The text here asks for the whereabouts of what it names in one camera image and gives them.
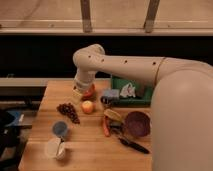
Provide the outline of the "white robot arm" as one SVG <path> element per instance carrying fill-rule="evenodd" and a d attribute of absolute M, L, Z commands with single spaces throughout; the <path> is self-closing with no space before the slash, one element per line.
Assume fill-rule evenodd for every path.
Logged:
<path fill-rule="evenodd" d="M 77 50 L 75 86 L 98 71 L 151 85 L 153 171 L 213 171 L 213 66 L 170 57 L 108 56 L 99 44 Z"/>

